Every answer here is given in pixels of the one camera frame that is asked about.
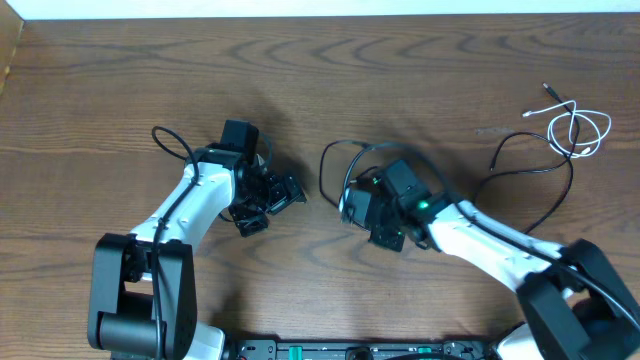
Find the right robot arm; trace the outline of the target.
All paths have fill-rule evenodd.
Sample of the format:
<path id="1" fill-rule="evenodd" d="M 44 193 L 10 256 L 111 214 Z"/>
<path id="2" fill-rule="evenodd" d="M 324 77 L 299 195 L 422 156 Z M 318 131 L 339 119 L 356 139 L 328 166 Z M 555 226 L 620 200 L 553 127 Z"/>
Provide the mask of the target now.
<path id="1" fill-rule="evenodd" d="M 371 180 L 373 233 L 459 257 L 516 294 L 525 316 L 493 346 L 497 359 L 627 359 L 639 350 L 639 304 L 595 244 L 543 241 L 506 226 L 466 200 L 431 193 L 398 160 Z"/>

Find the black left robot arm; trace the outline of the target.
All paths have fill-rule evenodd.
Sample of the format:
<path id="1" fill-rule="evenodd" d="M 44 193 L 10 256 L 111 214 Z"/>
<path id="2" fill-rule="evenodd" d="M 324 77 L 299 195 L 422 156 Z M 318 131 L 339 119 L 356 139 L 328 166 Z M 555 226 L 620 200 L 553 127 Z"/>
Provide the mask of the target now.
<path id="1" fill-rule="evenodd" d="M 306 200 L 290 175 L 270 170 L 251 123 L 226 121 L 219 141 L 187 147 L 181 180 L 144 222 L 97 242 L 87 340 L 114 359 L 233 359 L 225 332 L 197 319 L 194 255 L 216 219 L 249 237 Z"/>

